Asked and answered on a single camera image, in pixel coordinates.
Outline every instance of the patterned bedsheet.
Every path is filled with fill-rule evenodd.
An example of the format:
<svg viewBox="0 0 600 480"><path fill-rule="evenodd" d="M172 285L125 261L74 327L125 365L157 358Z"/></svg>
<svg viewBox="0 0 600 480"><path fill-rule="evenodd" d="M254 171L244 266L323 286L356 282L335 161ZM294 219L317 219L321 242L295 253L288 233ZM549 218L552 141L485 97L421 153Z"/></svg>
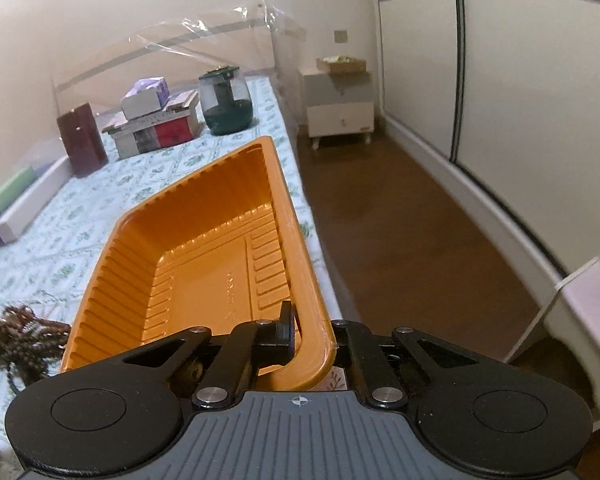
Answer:
<svg viewBox="0 0 600 480"><path fill-rule="evenodd" d="M104 136L109 164L86 178L72 178L20 240L0 248L0 314L6 304L27 302L39 316L72 323L104 243L123 212L250 140L271 136L324 302L332 319L341 318L274 91L266 77L248 78L248 85L256 121L243 132L215 137L205 126L196 140L120 161L113 141ZM202 121L200 105L198 115ZM11 399L0 372L0 480L16 478L21 471L4 434L4 412Z"/></svg>

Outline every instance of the purple tissue box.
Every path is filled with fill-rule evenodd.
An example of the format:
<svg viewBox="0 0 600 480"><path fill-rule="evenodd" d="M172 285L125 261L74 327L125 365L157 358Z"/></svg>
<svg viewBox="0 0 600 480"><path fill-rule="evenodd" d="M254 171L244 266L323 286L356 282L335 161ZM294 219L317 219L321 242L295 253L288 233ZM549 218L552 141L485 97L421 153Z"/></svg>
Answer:
<svg viewBox="0 0 600 480"><path fill-rule="evenodd" d="M169 89L163 77L136 81L122 98L121 106L127 120L161 110L169 99Z"/></svg>

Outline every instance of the brown box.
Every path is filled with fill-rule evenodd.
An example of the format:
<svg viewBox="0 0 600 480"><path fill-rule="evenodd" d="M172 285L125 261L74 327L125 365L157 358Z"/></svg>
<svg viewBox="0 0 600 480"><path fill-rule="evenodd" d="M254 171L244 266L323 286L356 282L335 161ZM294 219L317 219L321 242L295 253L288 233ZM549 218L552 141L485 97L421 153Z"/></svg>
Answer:
<svg viewBox="0 0 600 480"><path fill-rule="evenodd" d="M366 61L364 59L351 58L350 61L329 62L319 57L315 60L315 65L318 70L330 75L366 72Z"/></svg>

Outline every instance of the silver screw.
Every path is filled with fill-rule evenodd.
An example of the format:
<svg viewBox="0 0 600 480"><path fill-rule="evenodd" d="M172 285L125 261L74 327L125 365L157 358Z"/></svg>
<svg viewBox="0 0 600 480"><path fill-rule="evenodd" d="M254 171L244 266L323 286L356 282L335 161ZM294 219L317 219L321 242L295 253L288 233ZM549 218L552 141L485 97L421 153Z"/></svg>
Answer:
<svg viewBox="0 0 600 480"><path fill-rule="evenodd" d="M371 396L378 402L397 402L402 398L402 392L398 388L382 386L373 390Z"/></svg>
<svg viewBox="0 0 600 480"><path fill-rule="evenodd" d="M209 386L208 388L202 388L196 397L202 402L220 402L228 397L228 393L224 388L218 388L217 386Z"/></svg>

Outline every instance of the dark brown floor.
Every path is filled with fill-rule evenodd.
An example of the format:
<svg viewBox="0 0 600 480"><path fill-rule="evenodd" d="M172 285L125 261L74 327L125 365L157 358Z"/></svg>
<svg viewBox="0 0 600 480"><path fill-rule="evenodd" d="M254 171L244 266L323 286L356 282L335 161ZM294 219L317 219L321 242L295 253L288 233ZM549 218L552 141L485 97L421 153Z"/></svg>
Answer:
<svg viewBox="0 0 600 480"><path fill-rule="evenodd" d="M369 146L355 136L324 139L316 152L299 136L298 152L330 272L339 274L345 317L353 303L375 333L410 325L494 358L507 354L537 307L497 250L409 155L383 136ZM600 480L600 431L578 471Z"/></svg>

